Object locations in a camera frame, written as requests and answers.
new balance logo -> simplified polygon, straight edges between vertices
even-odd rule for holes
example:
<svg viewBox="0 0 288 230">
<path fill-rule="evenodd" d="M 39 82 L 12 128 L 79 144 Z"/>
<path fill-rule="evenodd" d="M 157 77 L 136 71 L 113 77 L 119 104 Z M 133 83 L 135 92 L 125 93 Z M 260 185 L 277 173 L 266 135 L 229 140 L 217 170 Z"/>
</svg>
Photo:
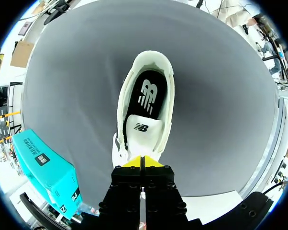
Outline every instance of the new balance logo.
<svg viewBox="0 0 288 230">
<path fill-rule="evenodd" d="M 138 103 L 151 115 L 153 111 L 152 104 L 155 103 L 155 97 L 158 92 L 157 86 L 146 79 L 143 81 L 141 92 L 143 95 L 139 96 Z"/>
<path fill-rule="evenodd" d="M 148 126 L 147 125 L 142 125 L 140 123 L 136 123 L 135 127 L 134 127 L 135 130 L 139 130 L 141 132 L 146 132 L 147 129 L 148 129 Z"/>
</svg>

cardboard box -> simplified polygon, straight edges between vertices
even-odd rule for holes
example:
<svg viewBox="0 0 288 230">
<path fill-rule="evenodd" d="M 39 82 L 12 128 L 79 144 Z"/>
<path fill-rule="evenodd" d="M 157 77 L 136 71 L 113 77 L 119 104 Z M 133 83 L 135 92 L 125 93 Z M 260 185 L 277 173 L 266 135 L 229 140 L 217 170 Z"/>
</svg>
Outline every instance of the cardboard box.
<svg viewBox="0 0 288 230">
<path fill-rule="evenodd" d="M 12 55 L 10 65 L 26 68 L 33 46 L 33 43 L 19 41 Z"/>
<path fill-rule="evenodd" d="M 38 13 L 41 13 L 44 10 L 45 2 L 42 1 L 39 3 L 39 5 L 33 10 L 32 15 L 36 15 Z"/>
<path fill-rule="evenodd" d="M 12 142 L 29 181 L 56 211 L 71 219 L 82 202 L 74 166 L 52 151 L 32 130 L 14 135 Z"/>
</svg>

bolt hole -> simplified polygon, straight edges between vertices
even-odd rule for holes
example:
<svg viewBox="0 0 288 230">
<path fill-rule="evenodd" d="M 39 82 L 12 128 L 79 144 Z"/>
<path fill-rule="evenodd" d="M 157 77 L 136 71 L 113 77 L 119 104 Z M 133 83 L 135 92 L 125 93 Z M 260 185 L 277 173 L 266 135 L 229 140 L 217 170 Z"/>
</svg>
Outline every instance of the bolt hole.
<svg viewBox="0 0 288 230">
<path fill-rule="evenodd" d="M 256 212 L 253 211 L 253 210 L 251 210 L 251 211 L 249 212 L 249 216 L 250 216 L 250 217 L 255 217 L 255 216 L 256 216 Z"/>
<path fill-rule="evenodd" d="M 247 205 L 245 203 L 240 204 L 241 209 L 247 209 Z"/>
</svg>

white wall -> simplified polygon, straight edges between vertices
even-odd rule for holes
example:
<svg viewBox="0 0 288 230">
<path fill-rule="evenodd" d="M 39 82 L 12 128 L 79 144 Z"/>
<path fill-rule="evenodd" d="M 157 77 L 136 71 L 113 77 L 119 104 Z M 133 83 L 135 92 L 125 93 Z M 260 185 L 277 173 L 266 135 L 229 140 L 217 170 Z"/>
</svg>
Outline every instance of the white wall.
<svg viewBox="0 0 288 230">
<path fill-rule="evenodd" d="M 35 2 L 21 18 L 27 18 L 32 16 L 32 12 L 37 7 L 39 2 Z M 10 33 L 7 35 L 5 41 L 1 46 L 0 53 L 4 54 L 4 59 L 0 68 L 0 81 L 3 82 L 6 79 L 10 79 L 13 76 L 23 75 L 25 73 L 25 68 L 10 66 L 12 52 L 14 50 L 14 45 L 16 41 L 19 41 L 23 36 L 18 35 L 19 31 L 25 24 L 25 22 L 33 22 L 35 18 L 31 18 L 24 21 L 17 22 L 11 29 Z"/>
</svg>

black cable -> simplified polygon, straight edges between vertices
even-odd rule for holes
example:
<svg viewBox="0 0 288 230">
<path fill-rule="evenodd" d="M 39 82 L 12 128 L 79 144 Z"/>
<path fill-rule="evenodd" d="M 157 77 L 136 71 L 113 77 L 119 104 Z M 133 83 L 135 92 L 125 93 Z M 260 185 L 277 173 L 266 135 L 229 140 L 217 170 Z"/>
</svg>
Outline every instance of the black cable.
<svg viewBox="0 0 288 230">
<path fill-rule="evenodd" d="M 210 14 L 210 11 L 209 11 L 209 9 L 208 9 L 208 7 L 207 7 L 207 2 L 206 2 L 206 0 L 204 0 L 204 1 L 205 1 L 205 7 L 206 7 L 208 13 Z"/>
<path fill-rule="evenodd" d="M 200 9 L 202 6 L 202 2 L 203 2 L 203 0 L 199 0 L 197 5 L 196 5 L 196 8 Z"/>
<path fill-rule="evenodd" d="M 283 185 L 283 184 L 287 184 L 288 182 L 287 181 L 281 181 L 279 183 L 277 183 L 276 185 L 270 187 L 269 189 L 267 189 L 265 192 L 263 192 L 264 195 L 266 195 L 266 193 L 272 191 L 274 188 L 280 186 L 280 185 Z"/>
<path fill-rule="evenodd" d="M 217 17 L 216 17 L 216 18 L 219 18 L 220 11 L 221 11 L 221 7 L 222 7 L 222 1 L 221 1 L 220 7 L 219 7 L 219 11 L 218 11 L 218 13 L 217 13 Z"/>
</svg>

